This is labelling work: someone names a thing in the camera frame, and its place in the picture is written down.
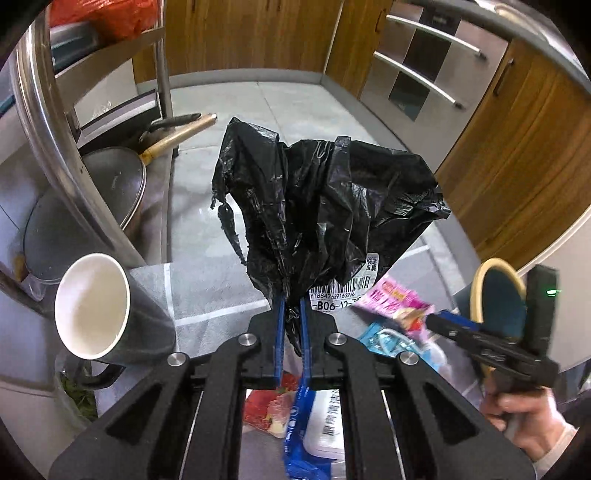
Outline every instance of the red plastic bag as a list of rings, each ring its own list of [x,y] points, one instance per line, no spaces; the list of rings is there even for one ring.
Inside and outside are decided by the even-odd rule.
[[[138,37],[154,26],[158,0],[54,0],[50,25],[90,21],[108,42]]]

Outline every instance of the black plastic bag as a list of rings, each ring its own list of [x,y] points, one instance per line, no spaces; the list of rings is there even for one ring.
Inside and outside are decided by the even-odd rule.
[[[279,135],[233,118],[212,179],[212,208],[253,285],[270,301],[288,305],[314,286],[346,284],[379,254],[378,278],[450,210],[419,155],[349,137],[300,140],[288,147]],[[231,194],[248,241],[242,256]]]

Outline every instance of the barcode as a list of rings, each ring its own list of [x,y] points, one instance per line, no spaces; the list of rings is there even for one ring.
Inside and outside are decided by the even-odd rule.
[[[363,288],[369,288],[371,285],[372,277],[365,276],[359,278],[351,278],[346,285],[340,285],[337,281],[332,282],[330,285],[323,287],[314,287],[310,289],[310,293],[323,293],[326,295],[332,295],[337,293],[350,293],[355,290],[361,290]]]

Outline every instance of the metal handle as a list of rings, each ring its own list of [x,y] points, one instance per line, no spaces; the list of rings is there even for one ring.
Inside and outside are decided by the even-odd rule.
[[[379,30],[378,30],[379,21],[382,19],[382,14],[385,14],[385,13],[386,13],[386,9],[385,8],[382,8],[379,11],[378,19],[376,20],[376,23],[375,23],[375,32],[376,33],[379,33]]]
[[[191,122],[199,120],[200,118],[200,113],[190,113],[188,115],[172,116],[171,118],[156,120],[148,127],[148,133],[155,132],[161,128],[182,127],[183,125],[187,125]]]
[[[475,54],[478,58],[480,58],[482,60],[487,60],[486,55],[484,55],[484,53],[482,53],[481,49],[479,49],[478,47],[475,47],[474,45],[469,44],[468,42],[462,40],[461,38],[454,37],[453,35],[450,35],[449,33],[445,33],[441,30],[436,29],[436,28],[429,27],[428,25],[425,25],[423,23],[415,22],[413,20],[409,20],[408,18],[398,17],[396,15],[386,15],[386,19],[391,22],[410,25],[412,27],[417,28],[418,30],[422,30],[424,32],[430,33],[431,35],[442,38],[442,39],[447,40],[451,43],[454,43],[455,45],[458,45],[458,46],[463,47],[467,50],[470,50],[473,54]]]
[[[503,82],[505,81],[505,77],[507,76],[507,73],[509,72],[509,69],[515,64],[515,59],[510,59],[506,65],[505,68],[503,69],[503,72],[501,73],[501,76],[499,77],[499,81],[496,83],[495,85],[495,89],[492,91],[492,94],[495,97],[498,97],[501,94],[501,87],[503,86]]]
[[[406,65],[403,65],[402,63],[400,63],[396,60],[393,60],[390,57],[387,57],[386,55],[384,55],[383,53],[380,53],[378,51],[374,51],[374,57],[377,58],[378,60],[382,60],[382,61],[388,63],[389,65],[397,68],[401,72],[406,73],[410,78],[416,80],[418,83],[420,83],[421,85],[424,85],[432,92],[435,92],[439,96],[445,98],[445,100],[450,102],[456,108],[459,108],[459,109],[464,108],[463,105],[460,102],[458,102],[454,97],[452,97],[450,94],[441,90],[437,85],[435,85],[433,82],[430,82],[429,80],[427,80],[421,74],[415,72],[414,70],[409,69]]]

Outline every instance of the black handle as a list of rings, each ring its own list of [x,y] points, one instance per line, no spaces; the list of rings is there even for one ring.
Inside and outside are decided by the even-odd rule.
[[[172,116],[162,120],[156,120],[148,127],[148,133],[155,132],[161,128],[180,127],[189,124],[201,118],[200,113],[190,113],[188,115]]]
[[[108,388],[121,376],[125,367],[120,365],[107,365],[98,375],[86,375],[85,367],[90,370],[90,361],[75,355],[68,355],[64,364],[66,377],[74,382],[77,387],[84,390],[100,390]]]
[[[503,69],[503,72],[501,73],[501,76],[499,77],[499,81],[496,83],[495,85],[495,89],[492,91],[492,94],[495,97],[498,97],[501,94],[501,87],[503,86],[503,82],[505,81],[505,77],[507,76],[507,73],[509,72],[509,69],[515,64],[515,60],[514,59],[510,59],[506,65],[505,68]]]
[[[379,21],[382,19],[382,14],[385,14],[385,13],[386,13],[386,9],[385,8],[382,8],[379,11],[378,19],[376,20],[376,23],[375,23],[375,32],[376,33],[379,33],[379,31],[378,31]]]

